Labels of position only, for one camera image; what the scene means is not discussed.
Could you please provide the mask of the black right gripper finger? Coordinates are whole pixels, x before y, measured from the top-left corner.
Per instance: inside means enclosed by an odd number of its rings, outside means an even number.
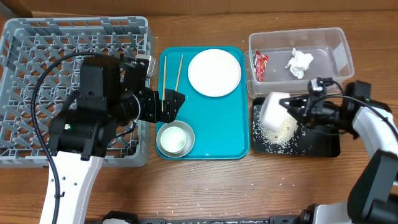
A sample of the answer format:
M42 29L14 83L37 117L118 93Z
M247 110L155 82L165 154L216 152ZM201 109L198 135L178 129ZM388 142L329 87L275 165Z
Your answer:
M304 112L304 108L301 106L292 106L287 102L281 102L280 105L284 107L288 114L295 118L299 123L305 123L306 114Z
M279 100L280 105L306 105L309 95L292 96Z

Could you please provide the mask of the large white plate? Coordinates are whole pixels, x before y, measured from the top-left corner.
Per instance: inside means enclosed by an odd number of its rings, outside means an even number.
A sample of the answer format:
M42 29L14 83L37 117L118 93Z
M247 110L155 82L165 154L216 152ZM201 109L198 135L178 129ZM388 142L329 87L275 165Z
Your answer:
M241 80L241 66L229 52L208 49L193 57L188 66L188 80L199 93L209 97L230 94Z

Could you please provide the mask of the white tissue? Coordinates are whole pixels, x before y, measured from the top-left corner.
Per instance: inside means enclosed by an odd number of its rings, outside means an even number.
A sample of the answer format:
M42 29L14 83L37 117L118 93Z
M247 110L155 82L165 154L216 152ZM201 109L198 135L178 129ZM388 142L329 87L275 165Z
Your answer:
M285 66L290 70L293 76L301 80L304 76L305 71L309 68L310 63L313 61L313 56L310 53L303 53L292 49L292 58L288 61Z

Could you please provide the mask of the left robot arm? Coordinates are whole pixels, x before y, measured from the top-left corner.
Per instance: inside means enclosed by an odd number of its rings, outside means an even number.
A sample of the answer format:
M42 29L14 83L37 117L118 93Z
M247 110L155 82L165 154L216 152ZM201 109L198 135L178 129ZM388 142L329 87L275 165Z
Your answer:
M40 144L49 162L41 223L83 223L96 176L117 129L132 121L170 123L185 96L146 87L154 59L85 52L80 86L51 119Z

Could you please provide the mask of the red snack wrapper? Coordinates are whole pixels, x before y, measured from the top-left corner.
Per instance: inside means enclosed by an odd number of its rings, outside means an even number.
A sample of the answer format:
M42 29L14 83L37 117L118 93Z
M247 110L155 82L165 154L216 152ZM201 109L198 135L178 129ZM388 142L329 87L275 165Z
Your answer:
M258 50L256 51L255 57L254 57L254 62L255 62L255 72L256 72L256 77L259 82L264 81L264 73L266 71L267 63L268 63L269 57L265 54L261 54Z

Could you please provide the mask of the grey bowl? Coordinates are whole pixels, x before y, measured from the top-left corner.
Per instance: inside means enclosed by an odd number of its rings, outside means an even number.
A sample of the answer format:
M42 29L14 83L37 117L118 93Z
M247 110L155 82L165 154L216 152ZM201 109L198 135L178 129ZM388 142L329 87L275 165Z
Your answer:
M183 129L186 134L186 137L187 137L185 147L183 148L183 150L181 152L179 152L177 154L172 154L172 153L165 151L160 143L160 137L161 137L162 133L164 132L165 129L167 129L171 126L175 126L175 127L179 127L181 129ZM193 129L187 123L185 123L183 121L173 121L171 123L164 124L158 130L158 132L156 134L156 144L157 144L158 150L163 155L165 155L166 157L170 157L170 158L181 158L183 156L186 156L192 150L194 143L195 143L195 134L193 132Z

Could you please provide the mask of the pink bowl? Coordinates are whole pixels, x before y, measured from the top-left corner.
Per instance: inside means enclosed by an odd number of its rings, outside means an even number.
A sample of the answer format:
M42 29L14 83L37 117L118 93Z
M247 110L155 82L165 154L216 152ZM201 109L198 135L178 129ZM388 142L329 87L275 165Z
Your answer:
M260 124L272 132L278 132L287 114L287 109L280 105L281 99L290 98L289 93L271 92L264 100L259 115Z

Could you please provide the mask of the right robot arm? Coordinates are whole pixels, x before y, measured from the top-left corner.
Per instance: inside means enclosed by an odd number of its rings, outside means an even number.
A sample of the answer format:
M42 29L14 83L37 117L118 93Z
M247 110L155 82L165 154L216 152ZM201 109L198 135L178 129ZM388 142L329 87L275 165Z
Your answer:
M347 84L338 97L330 100L326 87L334 80L318 78L308 84L308 94L283 98L280 105L299 123L309 128L331 126L360 138L370 161L345 202L309 206L299 223L397 223L397 128L390 107L370 98L369 83Z

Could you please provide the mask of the white cup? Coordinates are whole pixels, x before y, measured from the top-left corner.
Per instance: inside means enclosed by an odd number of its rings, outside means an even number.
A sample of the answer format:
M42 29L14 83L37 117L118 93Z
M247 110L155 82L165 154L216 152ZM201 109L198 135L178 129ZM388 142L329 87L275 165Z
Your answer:
M172 154L180 153L185 147L186 141L184 130L175 126L165 129L160 137L163 149Z

